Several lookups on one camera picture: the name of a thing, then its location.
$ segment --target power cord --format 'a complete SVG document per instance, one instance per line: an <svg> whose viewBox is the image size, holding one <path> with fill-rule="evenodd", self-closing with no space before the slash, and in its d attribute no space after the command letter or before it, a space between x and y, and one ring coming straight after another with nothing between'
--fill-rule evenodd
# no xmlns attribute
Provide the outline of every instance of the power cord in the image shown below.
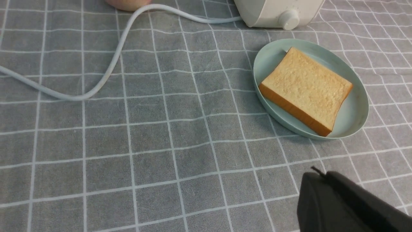
<svg viewBox="0 0 412 232"><path fill-rule="evenodd" d="M83 95L77 95L77 96L72 96L72 95L67 95L67 94L63 94L57 91L54 91L52 89L49 89L45 86L42 86L10 69L7 69L3 66L0 66L0 72L7 74L13 78L16 78L17 80L20 80L22 82L24 82L25 84L45 93L48 94L50 96L53 96L55 98L61 99L61 100L67 100L67 101L82 101L85 99L88 99L90 97L92 97L93 95L95 95L102 87L103 85L106 83L106 81L108 80L108 78L110 77L110 75L113 72L113 69L116 66L117 60L120 57L120 52L122 51L124 42L126 41L126 37L127 34L130 31L130 28L133 24L133 22L136 20L137 16L139 16L140 14L142 14L143 12L147 11L147 10L151 10L151 9L160 9L160 10L164 10L164 11L168 11L168 12L172 12L174 14L180 15L184 18L190 19L192 21L198 22L198 23L203 23L203 24L224 24L224 23L230 23L230 22L234 22L234 21L239 21L241 20L241 17L233 17L233 18L228 18L228 19L204 19L204 18L199 18L196 16L193 16L191 14L188 14L186 12L183 12L181 10L178 10L176 8L170 7L170 6L166 6L166 5L161 5L161 4L149 4L146 6L143 6L141 8L139 8L138 10L136 10L132 16L130 17L129 21L127 22L126 28L124 29L122 36L120 38L119 44L117 45L116 48L116 52L113 55L112 61L109 64L109 67L107 68L105 74L103 75L102 79L99 81L99 83L97 83L97 85L95 87L93 87L93 89L91 89L89 92L83 94Z"/></svg>

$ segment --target black object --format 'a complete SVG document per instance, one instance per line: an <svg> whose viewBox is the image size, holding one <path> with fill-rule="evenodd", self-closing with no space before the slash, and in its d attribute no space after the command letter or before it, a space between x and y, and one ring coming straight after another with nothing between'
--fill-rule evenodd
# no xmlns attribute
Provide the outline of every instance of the black object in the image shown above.
<svg viewBox="0 0 412 232"><path fill-rule="evenodd" d="M412 232L412 217L338 172L312 169L300 186L301 232Z"/></svg>

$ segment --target oval plate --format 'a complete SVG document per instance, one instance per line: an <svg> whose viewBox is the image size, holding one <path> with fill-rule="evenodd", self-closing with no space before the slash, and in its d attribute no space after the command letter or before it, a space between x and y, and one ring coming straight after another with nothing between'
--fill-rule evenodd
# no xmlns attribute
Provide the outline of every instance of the oval plate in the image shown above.
<svg viewBox="0 0 412 232"><path fill-rule="evenodd" d="M262 96L259 84L278 66L290 47L295 47L318 63L347 79L353 84L352 91L339 109L332 132L319 136L301 121ZM259 100L267 112L281 125L289 130L316 140L335 140L351 136L358 132L366 122L369 114L369 102L365 88L355 72L331 51L308 41L298 39L281 39L264 46L253 64L254 85Z"/></svg>

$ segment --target white bread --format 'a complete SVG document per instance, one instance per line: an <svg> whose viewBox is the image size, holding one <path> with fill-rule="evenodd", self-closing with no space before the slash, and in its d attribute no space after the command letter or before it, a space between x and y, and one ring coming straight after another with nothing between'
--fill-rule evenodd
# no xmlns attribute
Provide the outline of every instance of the white bread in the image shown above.
<svg viewBox="0 0 412 232"><path fill-rule="evenodd" d="M332 132L352 88L348 80L294 47L259 85L265 98L324 137Z"/></svg>

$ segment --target gray tablecloth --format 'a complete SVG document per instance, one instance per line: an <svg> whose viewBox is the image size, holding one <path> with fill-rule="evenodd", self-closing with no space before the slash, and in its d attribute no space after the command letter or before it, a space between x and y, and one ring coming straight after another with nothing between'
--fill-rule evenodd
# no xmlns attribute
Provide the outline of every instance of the gray tablecloth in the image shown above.
<svg viewBox="0 0 412 232"><path fill-rule="evenodd" d="M238 15L226 0L155 2ZM129 17L103 0L0 0L0 64L81 94L105 72ZM294 31L159 11L132 29L90 100L58 101L0 78L2 232L297 231L312 165L412 213L410 0L326 0ZM251 67L281 38L318 43L355 70L371 103L359 133L319 142L268 116Z"/></svg>

